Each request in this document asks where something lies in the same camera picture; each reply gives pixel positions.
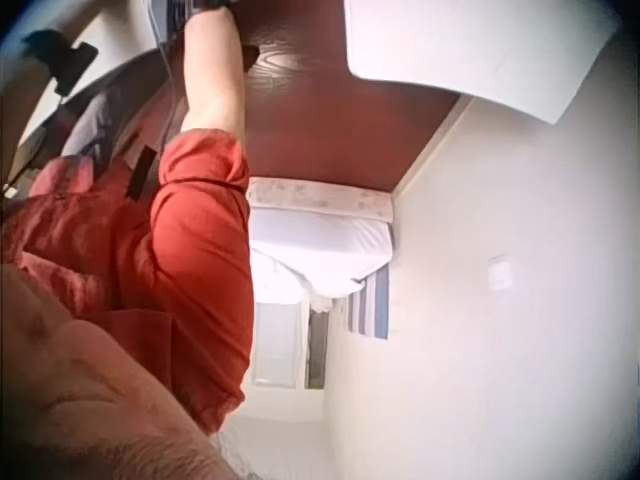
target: skin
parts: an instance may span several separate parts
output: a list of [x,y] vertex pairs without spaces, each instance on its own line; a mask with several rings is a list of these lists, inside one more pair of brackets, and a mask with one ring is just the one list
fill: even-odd
[[[184,70],[191,109],[182,130],[218,128],[243,140],[242,54],[228,10],[189,20]],[[1,294],[3,439],[74,454],[161,439],[183,458],[210,459],[202,478],[237,478],[171,394],[107,333],[73,319],[9,265]]]

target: red shirt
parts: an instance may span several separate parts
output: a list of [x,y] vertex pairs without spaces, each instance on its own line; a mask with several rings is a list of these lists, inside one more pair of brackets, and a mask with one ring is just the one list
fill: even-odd
[[[51,191],[70,166],[52,161],[32,194]],[[244,399],[253,332],[242,147],[222,131],[179,135],[150,209],[124,198],[124,162],[95,185],[89,166],[74,163],[65,193],[32,196],[5,222],[3,262],[108,331],[204,430],[217,431]]]

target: white wall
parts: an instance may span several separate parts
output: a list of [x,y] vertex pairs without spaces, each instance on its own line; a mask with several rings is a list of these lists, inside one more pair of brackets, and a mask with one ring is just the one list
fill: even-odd
[[217,443],[236,472],[263,480],[334,480],[336,469],[325,427],[234,415]]
[[[634,58],[607,47],[555,126],[475,100],[399,194],[390,341],[332,318],[342,479],[613,479],[633,461]],[[503,254],[515,288],[492,292]]]

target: white panel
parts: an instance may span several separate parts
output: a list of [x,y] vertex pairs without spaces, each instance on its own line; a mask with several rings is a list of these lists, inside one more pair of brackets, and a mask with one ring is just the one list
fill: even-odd
[[296,387],[300,305],[256,304],[254,385]]
[[345,0],[362,78],[484,97],[555,123],[618,26],[595,0]]

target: dark strap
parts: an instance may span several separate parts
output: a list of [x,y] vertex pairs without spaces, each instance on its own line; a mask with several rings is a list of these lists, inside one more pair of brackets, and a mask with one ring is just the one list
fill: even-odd
[[142,153],[140,153],[140,157],[138,157],[136,168],[133,169],[133,173],[131,174],[131,181],[129,182],[129,188],[127,189],[127,198],[130,198],[134,202],[137,202],[140,199],[142,191],[144,190],[144,184],[149,176],[149,170],[151,170],[151,165],[153,165],[153,161],[156,159],[157,154],[158,152],[153,148],[150,148],[147,145],[144,146]]

